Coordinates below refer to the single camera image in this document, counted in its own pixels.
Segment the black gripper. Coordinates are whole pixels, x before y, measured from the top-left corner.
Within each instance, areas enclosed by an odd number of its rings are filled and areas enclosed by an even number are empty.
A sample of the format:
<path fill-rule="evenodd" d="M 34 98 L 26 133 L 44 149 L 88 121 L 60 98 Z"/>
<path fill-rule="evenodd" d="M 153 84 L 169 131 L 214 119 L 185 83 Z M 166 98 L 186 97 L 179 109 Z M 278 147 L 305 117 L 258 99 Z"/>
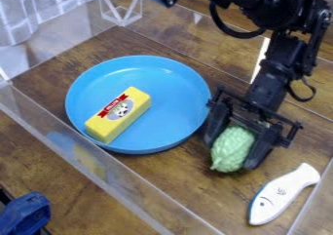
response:
<path fill-rule="evenodd" d="M 303 127 L 299 122 L 293 122 L 277 113 L 286 94 L 299 102 L 311 99 L 297 97 L 289 74 L 273 63 L 265 63 L 243 98 L 219 87 L 206 103 L 209 117 L 203 142 L 207 146 L 213 145 L 231 121 L 255 135 L 243 163 L 246 170 L 259 166 L 274 146 L 287 147 L 298 129 Z"/>

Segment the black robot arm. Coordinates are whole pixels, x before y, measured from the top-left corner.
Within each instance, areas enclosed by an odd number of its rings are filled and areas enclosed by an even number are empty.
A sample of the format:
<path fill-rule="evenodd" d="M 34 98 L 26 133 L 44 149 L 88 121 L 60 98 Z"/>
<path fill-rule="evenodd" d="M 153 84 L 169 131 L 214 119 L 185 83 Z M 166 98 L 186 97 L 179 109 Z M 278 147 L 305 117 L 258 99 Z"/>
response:
<path fill-rule="evenodd" d="M 166 7 L 178 0 L 154 0 Z M 311 75 L 317 52 L 331 10 L 325 0 L 209 0 L 214 24 L 227 35 L 250 39 L 271 32 L 259 71 L 239 97 L 218 87 L 207 101 L 210 108 L 203 142 L 209 147 L 231 131 L 253 136 L 249 149 L 234 150 L 239 167 L 257 168 L 274 147 L 290 145 L 302 124 L 281 116 L 277 110 L 286 96 L 297 94 L 291 82 Z"/>

